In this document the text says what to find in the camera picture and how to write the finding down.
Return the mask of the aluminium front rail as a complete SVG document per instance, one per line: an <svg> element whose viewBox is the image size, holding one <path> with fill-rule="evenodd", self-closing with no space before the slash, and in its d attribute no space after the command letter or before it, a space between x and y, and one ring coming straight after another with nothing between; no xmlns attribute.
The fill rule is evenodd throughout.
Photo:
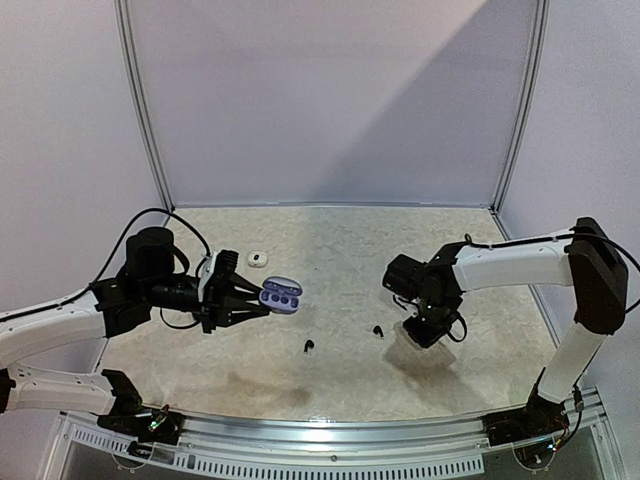
<svg viewBox="0 0 640 480"><path fill-rule="evenodd" d="M387 422L268 421L190 415L174 445L135 445L61 414L45 479L623 479L598 392L551 436L493 444L482 413Z"/></svg>

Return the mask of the black earbud left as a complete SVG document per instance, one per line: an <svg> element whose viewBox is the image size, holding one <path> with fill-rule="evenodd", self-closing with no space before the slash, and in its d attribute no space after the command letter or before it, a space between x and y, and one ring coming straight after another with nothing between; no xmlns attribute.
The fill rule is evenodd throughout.
<svg viewBox="0 0 640 480"><path fill-rule="evenodd" d="M313 342L311 339L309 339L309 340L307 340L307 341L305 342L305 344L304 344L303 352L304 352L305 354L307 354L307 353L309 353L311 350L313 350L313 349L314 349L314 347L315 347L314 342Z"/></svg>

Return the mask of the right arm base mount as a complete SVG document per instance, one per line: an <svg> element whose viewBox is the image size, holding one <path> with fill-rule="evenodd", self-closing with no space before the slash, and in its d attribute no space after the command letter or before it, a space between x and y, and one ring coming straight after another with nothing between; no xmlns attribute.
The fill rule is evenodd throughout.
<svg viewBox="0 0 640 480"><path fill-rule="evenodd" d="M569 423L564 403L556 404L538 397L522 407L486 414L481 421L491 446L547 436L563 431Z"/></svg>

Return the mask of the blue grey charging case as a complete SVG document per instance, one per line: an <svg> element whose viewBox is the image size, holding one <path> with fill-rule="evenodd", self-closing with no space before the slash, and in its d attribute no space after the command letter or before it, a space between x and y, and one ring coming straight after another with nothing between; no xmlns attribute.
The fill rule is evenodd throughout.
<svg viewBox="0 0 640 480"><path fill-rule="evenodd" d="M289 315L298 311L302 294L302 286L297 281L270 276L262 283L259 300L273 312Z"/></svg>

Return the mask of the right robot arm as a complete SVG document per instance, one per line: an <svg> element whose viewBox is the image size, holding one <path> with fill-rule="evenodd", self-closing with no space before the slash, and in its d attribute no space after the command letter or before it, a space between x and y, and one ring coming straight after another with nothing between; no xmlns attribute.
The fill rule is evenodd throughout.
<svg viewBox="0 0 640 480"><path fill-rule="evenodd" d="M463 320L459 308L468 292L520 285L572 288L573 323L537 380L533 401L517 415L521 432L537 436L554 422L554 405L564 402L605 339L637 308L628 301L628 287L629 270L638 266L595 219L582 217L567 230L541 237L448 243L427 262L400 254L388 264L382 285L409 312L403 328L424 349Z"/></svg>

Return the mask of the white earbud charging case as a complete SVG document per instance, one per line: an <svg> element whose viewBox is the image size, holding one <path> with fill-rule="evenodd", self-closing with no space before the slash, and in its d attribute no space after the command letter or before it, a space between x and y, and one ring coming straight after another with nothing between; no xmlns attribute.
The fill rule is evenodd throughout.
<svg viewBox="0 0 640 480"><path fill-rule="evenodd" d="M247 256L247 265L251 268L264 268L269 262L269 256L264 252L251 252Z"/></svg>

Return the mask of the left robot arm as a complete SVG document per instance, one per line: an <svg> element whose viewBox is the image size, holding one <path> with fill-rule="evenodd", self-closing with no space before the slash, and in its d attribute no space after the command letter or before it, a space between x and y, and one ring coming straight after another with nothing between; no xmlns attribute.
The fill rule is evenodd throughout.
<svg viewBox="0 0 640 480"><path fill-rule="evenodd" d="M125 263L113 278L53 305L1 319L1 409L46 409L108 416L128 434L148 426L148 412L129 378L116 370L77 374L33 369L23 359L71 343L110 339L148 322L154 308L192 315L206 333L270 314L260 288L237 274L238 254L222 250L191 276L186 255L164 227L126 241ZM182 272L175 266L181 264Z"/></svg>

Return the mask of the right aluminium frame post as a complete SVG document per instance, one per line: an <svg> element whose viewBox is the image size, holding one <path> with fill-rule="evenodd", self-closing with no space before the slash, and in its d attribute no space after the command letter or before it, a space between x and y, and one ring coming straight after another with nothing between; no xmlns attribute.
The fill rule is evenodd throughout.
<svg viewBox="0 0 640 480"><path fill-rule="evenodd" d="M523 70L523 81L517 104L516 118L508 144L507 155L489 207L494 216L498 216L505 205L511 180L515 171L516 162L524 140L544 48L549 4L550 2L547 0L540 0L536 2L535 15Z"/></svg>

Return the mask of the aluminium frame post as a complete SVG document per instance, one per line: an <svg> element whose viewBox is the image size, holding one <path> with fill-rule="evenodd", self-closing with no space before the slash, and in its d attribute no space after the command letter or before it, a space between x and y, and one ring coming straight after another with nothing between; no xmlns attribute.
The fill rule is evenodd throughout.
<svg viewBox="0 0 640 480"><path fill-rule="evenodd" d="M516 162L524 140L544 48L549 4L550 2L547 0L540 0L536 2L535 15L523 70L523 81L517 104L516 118L508 144L507 155L489 207L494 216L498 216L505 205L511 180L515 171Z"/></svg>
<svg viewBox="0 0 640 480"><path fill-rule="evenodd" d="M154 132L139 65L131 5L129 1L115 0L114 7L126 77L147 163L162 206L173 211L175 205Z"/></svg>

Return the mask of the left aluminium frame post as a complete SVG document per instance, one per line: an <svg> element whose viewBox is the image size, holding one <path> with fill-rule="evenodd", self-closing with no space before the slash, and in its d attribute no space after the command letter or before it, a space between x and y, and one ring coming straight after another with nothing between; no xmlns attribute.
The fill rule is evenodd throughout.
<svg viewBox="0 0 640 480"><path fill-rule="evenodd" d="M154 132L139 65L131 5L129 1L115 0L114 7L126 77L147 163L162 206L173 211L175 205Z"/></svg>

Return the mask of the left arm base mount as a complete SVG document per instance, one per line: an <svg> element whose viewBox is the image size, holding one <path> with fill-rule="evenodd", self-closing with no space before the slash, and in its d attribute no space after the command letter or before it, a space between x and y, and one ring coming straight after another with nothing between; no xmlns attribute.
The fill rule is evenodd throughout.
<svg viewBox="0 0 640 480"><path fill-rule="evenodd" d="M99 415L103 429L135 437L139 443L177 445L186 417L168 405L159 409L140 401L117 400L108 414Z"/></svg>

